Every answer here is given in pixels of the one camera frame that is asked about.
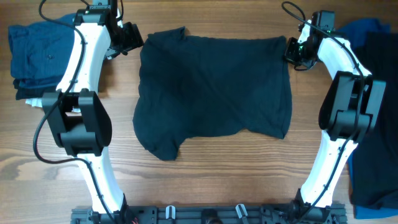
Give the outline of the dark green t-shirt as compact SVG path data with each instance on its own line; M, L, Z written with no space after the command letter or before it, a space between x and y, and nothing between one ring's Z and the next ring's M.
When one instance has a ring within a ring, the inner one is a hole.
M132 119L141 145L173 161L188 138L243 129L282 139L292 117L286 38L216 39L186 29L149 34Z

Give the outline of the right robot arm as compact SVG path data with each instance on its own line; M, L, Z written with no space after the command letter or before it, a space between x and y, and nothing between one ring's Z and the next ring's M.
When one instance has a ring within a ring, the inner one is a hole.
M323 222L331 212L333 192L352 152L377 121L384 81L373 79L333 23L303 21L298 39L290 38L285 58L310 68L322 62L332 79L320 108L321 142L313 167L289 208L290 220Z

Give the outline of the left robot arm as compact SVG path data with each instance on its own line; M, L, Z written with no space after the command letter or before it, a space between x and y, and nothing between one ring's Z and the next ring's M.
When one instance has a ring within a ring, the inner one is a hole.
M109 158L112 124L98 97L103 61L143 46L135 24L123 23L116 1L94 1L76 12L74 43L56 90L42 97L44 117L58 147L77 162L92 206L72 211L72 223L138 223Z

